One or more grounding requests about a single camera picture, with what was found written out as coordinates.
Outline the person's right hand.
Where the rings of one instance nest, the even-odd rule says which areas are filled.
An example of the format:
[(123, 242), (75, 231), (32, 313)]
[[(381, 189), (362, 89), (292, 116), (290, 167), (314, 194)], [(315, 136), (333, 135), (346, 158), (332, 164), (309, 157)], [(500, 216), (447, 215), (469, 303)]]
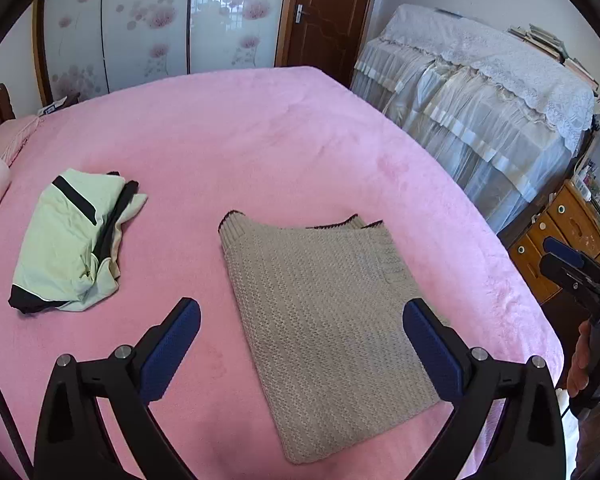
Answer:
[(591, 323), (584, 321), (579, 326), (579, 338), (571, 359), (567, 376), (567, 392), (570, 398), (575, 398), (588, 385), (588, 363), (591, 350), (588, 345), (591, 333)]

